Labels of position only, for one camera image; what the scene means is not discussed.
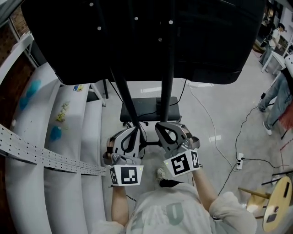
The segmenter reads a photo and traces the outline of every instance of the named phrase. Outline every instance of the wall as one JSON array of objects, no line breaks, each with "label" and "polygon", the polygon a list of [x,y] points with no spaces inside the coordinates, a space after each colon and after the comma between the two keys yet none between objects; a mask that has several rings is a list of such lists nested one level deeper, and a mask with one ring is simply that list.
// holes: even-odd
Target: wall
[{"label": "wall", "polygon": [[288,8],[283,7],[280,23],[282,23],[285,26],[285,29],[287,30],[287,32],[282,32],[281,35],[288,42],[290,41],[290,38],[291,38],[292,33],[293,33],[292,14],[293,13]]}]

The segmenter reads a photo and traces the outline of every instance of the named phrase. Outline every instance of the tiled floor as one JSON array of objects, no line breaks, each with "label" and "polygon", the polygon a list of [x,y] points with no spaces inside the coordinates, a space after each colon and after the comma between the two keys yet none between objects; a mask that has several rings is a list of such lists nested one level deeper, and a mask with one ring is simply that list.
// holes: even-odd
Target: tiled floor
[{"label": "tiled floor", "polygon": [[[212,122],[207,112],[192,96],[191,92],[196,95],[211,115],[216,128],[217,146],[231,164],[234,165],[236,163],[235,139],[240,132],[240,125],[250,110],[257,106],[261,94],[268,90],[274,80],[274,76],[270,73],[262,73],[260,68],[258,58],[251,52],[236,82],[229,85],[192,83],[192,88],[189,86],[185,87],[179,103],[180,114],[183,116],[181,122],[188,127],[193,135],[200,139],[199,159],[217,191],[221,190],[231,171],[231,166],[217,151]],[[183,85],[184,80],[174,79],[172,96],[179,98]],[[133,98],[157,97],[161,95],[161,84],[157,81],[128,82],[128,86]],[[106,150],[107,138],[123,129],[122,123],[119,121],[121,102],[113,88],[110,85],[108,85],[108,88],[109,99],[106,100],[107,106],[103,108],[102,119],[103,152]],[[262,126],[262,121],[265,117],[266,114],[260,113],[256,109],[252,111],[247,122],[243,125],[242,132],[238,138],[237,152],[243,153],[245,158],[266,159],[274,166],[282,165],[283,159],[284,164],[292,166],[293,157],[291,152],[293,142],[288,144],[282,151],[282,159],[280,154],[280,148],[293,137],[292,132],[289,131],[285,139],[281,141],[280,133],[283,133],[283,129],[279,124],[276,124],[273,128],[273,135],[268,136]],[[148,127],[143,124],[149,141],[158,140],[154,125],[154,122],[150,122]],[[145,157],[142,160],[145,167],[141,184],[126,188],[129,196],[137,199],[142,193],[158,187],[154,177],[154,171],[162,165],[163,155],[164,150],[158,146],[146,147]],[[234,192],[245,207],[249,196],[248,194],[239,192],[237,189],[238,186],[251,190],[256,189],[260,187],[262,182],[270,180],[273,172],[281,170],[283,170],[282,167],[273,169],[266,162],[246,161],[241,171],[231,174],[222,192]],[[179,180],[192,183],[191,175],[183,175],[179,177]],[[108,188],[110,185],[111,179],[108,173],[107,176],[103,177],[104,204],[108,220],[111,219],[110,207],[112,202],[112,189]],[[129,200],[129,205],[130,211],[132,211],[135,203]],[[261,220],[258,220],[258,234],[263,233],[261,222]],[[276,229],[273,233],[284,233],[283,229],[287,223],[288,221],[285,219],[284,223],[280,225],[280,228]]]}]

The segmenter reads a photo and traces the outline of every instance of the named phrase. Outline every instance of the power strip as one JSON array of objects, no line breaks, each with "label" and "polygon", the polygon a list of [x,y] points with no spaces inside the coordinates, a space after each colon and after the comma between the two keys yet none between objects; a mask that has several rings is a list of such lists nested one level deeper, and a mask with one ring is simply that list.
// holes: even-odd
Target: power strip
[{"label": "power strip", "polygon": [[236,165],[236,168],[237,168],[238,170],[241,170],[241,169],[242,169],[242,164],[243,164],[243,160],[242,160],[242,158],[244,158],[244,154],[243,154],[243,153],[239,153],[239,154],[237,155],[237,160],[238,160],[238,163],[240,163],[240,164],[237,163],[237,165]]}]

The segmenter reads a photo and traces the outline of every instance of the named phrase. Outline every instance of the shoe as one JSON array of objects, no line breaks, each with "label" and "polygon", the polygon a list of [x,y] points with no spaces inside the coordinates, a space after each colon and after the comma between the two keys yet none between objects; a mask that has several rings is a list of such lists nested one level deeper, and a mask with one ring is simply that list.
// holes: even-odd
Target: shoe
[{"label": "shoe", "polygon": [[165,171],[162,168],[158,168],[156,171],[157,181],[161,182],[166,179]]},{"label": "shoe", "polygon": [[264,110],[261,110],[261,109],[259,108],[259,106],[257,106],[257,109],[258,109],[260,112],[263,112],[263,113],[265,113],[265,112],[266,112],[266,109],[264,109]]},{"label": "shoe", "polygon": [[262,125],[264,126],[265,130],[266,130],[266,133],[271,136],[271,130],[270,129],[267,129],[266,126],[265,126],[265,122],[262,122]]}]

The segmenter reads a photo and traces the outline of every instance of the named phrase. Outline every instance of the person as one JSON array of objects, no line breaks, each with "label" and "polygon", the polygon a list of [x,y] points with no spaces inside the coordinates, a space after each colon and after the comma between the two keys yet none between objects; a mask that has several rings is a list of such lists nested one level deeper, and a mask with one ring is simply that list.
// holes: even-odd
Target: person
[{"label": "person", "polygon": [[285,112],[287,106],[291,104],[292,93],[293,79],[288,71],[288,68],[285,68],[281,71],[276,81],[257,106],[259,111],[266,112],[266,108],[268,107],[270,101],[277,97],[272,110],[266,120],[262,123],[269,136],[272,134],[271,129],[275,121],[279,119],[279,117]]},{"label": "person", "polygon": [[112,222],[99,221],[92,234],[254,234],[256,219],[232,192],[219,197],[203,169],[192,172],[195,187],[167,180],[157,169],[161,188],[147,192],[136,202],[129,217],[124,187],[114,186]]},{"label": "person", "polygon": [[277,44],[279,43],[281,32],[285,30],[285,26],[283,24],[279,24],[278,28],[273,31],[271,40],[269,41],[268,45],[266,46],[266,51],[261,56],[261,59],[259,60],[262,65],[265,65],[268,58],[270,57],[270,54],[273,50],[275,50]]}]

